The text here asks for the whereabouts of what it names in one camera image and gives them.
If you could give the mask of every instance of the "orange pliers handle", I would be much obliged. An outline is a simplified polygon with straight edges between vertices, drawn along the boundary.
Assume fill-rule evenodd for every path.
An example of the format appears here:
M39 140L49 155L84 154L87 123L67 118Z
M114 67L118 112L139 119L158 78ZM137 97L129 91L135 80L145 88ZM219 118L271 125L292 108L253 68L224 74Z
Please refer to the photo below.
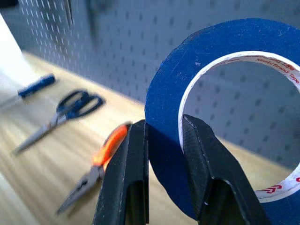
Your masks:
M131 123L122 124L112 131L105 140L102 148L93 156L92 163L94 166L103 166L104 171L117 151L119 145L127 136Z

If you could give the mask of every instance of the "scissors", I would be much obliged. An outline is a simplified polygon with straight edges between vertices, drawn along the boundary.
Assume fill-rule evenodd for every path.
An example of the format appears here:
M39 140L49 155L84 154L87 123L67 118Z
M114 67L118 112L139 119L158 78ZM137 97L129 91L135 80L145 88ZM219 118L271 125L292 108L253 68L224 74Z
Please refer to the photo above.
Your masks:
M127 136L131 124L131 122L127 122L112 131L105 140L102 148L93 156L90 172L83 175L78 181L75 188L70 192L64 203L56 211L57 215L65 211L71 204L87 193L99 180L104 178L106 168L119 145Z
M96 103L88 107L87 105L92 101L96 101ZM59 102L54 117L43 125L39 131L18 146L12 153L14 155L20 154L59 125L68 120L85 116L98 109L104 103L105 101L100 96L90 95L86 90L72 91Z

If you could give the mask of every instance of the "blue marker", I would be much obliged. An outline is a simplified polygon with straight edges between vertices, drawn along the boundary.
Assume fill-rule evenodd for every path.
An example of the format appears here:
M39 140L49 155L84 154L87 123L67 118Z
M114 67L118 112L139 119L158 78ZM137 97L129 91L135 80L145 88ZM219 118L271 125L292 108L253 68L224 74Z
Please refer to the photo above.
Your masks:
M29 97L30 95L34 94L35 92L37 92L38 90L41 90L41 89L53 84L54 82L55 82L55 77L53 74L44 76L41 79L39 79L38 81L29 85L28 87L18 90L18 95L13 96L13 97L5 100L4 102L0 103L0 108L7 105L8 103L17 101L20 98L25 99L25 98Z

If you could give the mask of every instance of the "blue-handled scissors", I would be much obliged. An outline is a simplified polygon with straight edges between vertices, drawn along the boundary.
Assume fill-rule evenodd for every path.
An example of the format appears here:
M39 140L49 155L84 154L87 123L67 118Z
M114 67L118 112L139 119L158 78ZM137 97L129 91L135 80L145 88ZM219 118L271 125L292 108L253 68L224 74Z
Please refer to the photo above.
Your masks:
M91 107L87 106L90 102L95 101ZM68 120L85 116L103 105L105 101L98 95L90 95L86 90L74 90L64 97L57 105L56 114L43 127L18 146L12 153L20 154L29 146L40 140L54 128L65 123Z

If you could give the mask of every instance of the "blue tape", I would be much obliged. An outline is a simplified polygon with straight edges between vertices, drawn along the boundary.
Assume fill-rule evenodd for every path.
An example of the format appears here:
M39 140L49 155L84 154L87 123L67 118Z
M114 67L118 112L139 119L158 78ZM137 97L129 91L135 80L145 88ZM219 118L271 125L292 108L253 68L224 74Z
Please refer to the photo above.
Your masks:
M196 219L188 189L180 118L193 83L210 67L235 60L255 61L283 73L299 89L300 30L264 19L242 19L200 30L162 62L147 93L149 159L174 203ZM256 191L273 225L300 224L300 166L284 181Z

